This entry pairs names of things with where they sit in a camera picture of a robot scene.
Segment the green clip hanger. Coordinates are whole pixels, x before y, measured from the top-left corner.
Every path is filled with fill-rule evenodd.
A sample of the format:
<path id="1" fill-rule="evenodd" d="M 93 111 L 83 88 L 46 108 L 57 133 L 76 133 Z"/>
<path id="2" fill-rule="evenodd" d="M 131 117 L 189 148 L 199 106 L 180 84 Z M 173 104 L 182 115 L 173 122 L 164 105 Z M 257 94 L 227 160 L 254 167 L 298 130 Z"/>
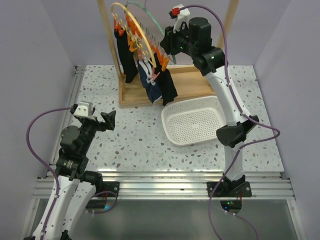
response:
<path id="1" fill-rule="evenodd" d="M 143 23 L 142 24 L 142 29 L 146 31 L 147 35 L 150 36 L 152 42 L 154 44 L 158 45 L 159 50 L 161 53 L 164 54 L 164 56 L 169 58 L 169 63 L 172 65 L 175 65 L 177 63 L 176 57 L 172 55 L 168 55 L 165 53 L 164 49 L 160 46 L 160 38 L 159 37 L 164 37 L 165 36 L 165 31 L 164 28 L 160 25 L 158 20 L 155 18 L 155 16 L 148 10 L 147 8 L 147 1 L 145 0 L 144 3 L 137 2 L 136 0 L 127 0 L 125 3 L 125 6 L 136 6 L 139 8 L 141 11 L 144 12 L 145 15 L 148 16 L 149 21 L 152 22 L 153 26 L 157 28 L 157 31 L 159 32 L 159 35 L 154 35 L 153 32 L 151 32 L 150 25 Z"/>

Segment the black underwear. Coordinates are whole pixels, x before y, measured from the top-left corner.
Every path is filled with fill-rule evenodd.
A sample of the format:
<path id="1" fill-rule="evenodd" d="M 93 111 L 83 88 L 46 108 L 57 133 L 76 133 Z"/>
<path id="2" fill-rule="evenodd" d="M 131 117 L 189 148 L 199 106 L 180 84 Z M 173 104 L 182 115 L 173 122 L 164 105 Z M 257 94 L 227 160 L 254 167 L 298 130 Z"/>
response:
<path id="1" fill-rule="evenodd" d="M 155 82 L 159 86 L 159 89 L 162 93 L 162 105 L 165 106 L 168 103 L 173 102 L 174 99 L 178 96 L 178 93 L 170 71 L 167 68 L 162 71 L 162 66 L 160 65 L 157 54 L 154 53 L 153 56 L 156 63 L 154 73 L 157 75 Z"/>

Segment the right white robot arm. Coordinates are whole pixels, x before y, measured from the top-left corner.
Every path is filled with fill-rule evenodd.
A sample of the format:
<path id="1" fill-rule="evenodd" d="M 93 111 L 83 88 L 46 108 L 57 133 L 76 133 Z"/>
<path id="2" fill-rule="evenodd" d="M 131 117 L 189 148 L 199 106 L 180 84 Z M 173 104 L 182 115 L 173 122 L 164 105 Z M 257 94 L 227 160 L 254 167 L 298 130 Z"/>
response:
<path id="1" fill-rule="evenodd" d="M 247 134 L 255 127 L 259 118 L 245 116 L 250 112 L 243 106 L 233 82 L 228 78 L 228 61 L 223 50 L 212 44 L 211 24 L 204 17 L 193 17 L 189 21 L 175 19 L 168 26 L 160 45 L 169 55 L 184 53 L 191 57 L 193 65 L 211 85 L 222 107 L 226 125 L 216 131 L 219 142 L 224 146 L 225 170 L 222 189 L 227 196 L 235 196 L 246 182 L 240 146 Z"/>

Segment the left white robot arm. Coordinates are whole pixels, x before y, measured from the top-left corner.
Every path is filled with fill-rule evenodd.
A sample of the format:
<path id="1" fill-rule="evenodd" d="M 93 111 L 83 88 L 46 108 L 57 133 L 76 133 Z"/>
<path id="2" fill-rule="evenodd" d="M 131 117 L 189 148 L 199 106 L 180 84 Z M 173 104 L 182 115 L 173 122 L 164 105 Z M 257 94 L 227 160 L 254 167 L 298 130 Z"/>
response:
<path id="1" fill-rule="evenodd" d="M 96 133 L 115 129 L 116 111 L 101 112 L 103 120 L 98 121 L 93 109 L 82 113 L 80 109 L 78 104 L 69 108 L 81 125 L 70 125 L 62 130 L 55 169 L 39 160 L 52 173 L 54 183 L 42 218 L 27 237 L 29 240 L 70 240 L 91 198 L 111 194 L 111 191 L 104 191 L 102 175 L 86 167 L 87 152 Z"/>

